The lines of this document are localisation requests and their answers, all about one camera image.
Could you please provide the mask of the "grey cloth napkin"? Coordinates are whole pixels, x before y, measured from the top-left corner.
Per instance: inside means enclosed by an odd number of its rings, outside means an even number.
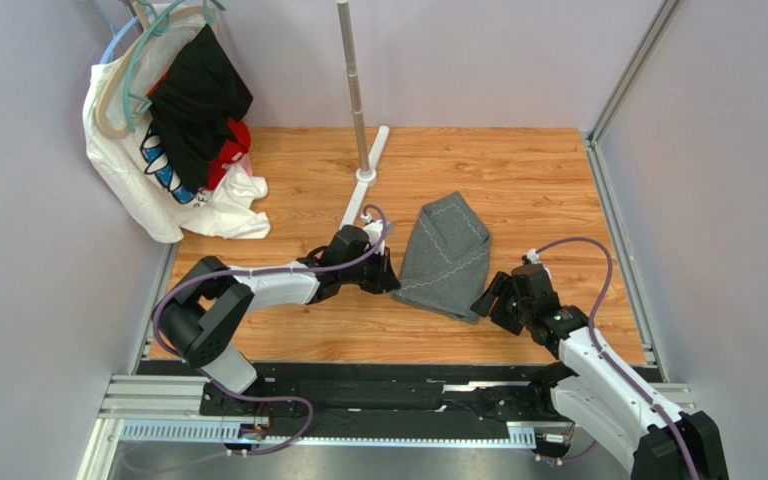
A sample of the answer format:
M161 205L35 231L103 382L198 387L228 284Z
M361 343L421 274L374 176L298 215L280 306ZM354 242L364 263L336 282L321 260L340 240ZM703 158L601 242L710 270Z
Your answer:
M455 191L422 206L412 229L394 300L465 323L485 290L492 236Z

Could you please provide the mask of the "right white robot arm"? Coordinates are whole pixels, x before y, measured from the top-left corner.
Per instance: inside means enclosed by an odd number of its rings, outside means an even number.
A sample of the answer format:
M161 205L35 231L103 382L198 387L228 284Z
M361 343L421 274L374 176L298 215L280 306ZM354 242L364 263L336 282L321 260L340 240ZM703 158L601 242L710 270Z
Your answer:
M715 421L684 410L618 359L585 312L561 304L543 265L497 273L471 309L510 333L528 332L554 356L529 380L535 411L580 426L630 478L728 478Z

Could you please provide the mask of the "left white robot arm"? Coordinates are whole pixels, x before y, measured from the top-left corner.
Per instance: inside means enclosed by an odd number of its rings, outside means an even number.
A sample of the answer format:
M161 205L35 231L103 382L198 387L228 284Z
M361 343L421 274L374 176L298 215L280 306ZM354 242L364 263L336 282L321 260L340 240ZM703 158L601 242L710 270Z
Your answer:
M343 286L381 295L399 288L385 240L392 227L374 221L342 227L323 247L281 266L231 267L202 258L153 311L159 343L234 395L258 372L232 339L245 314L283 305L312 305Z

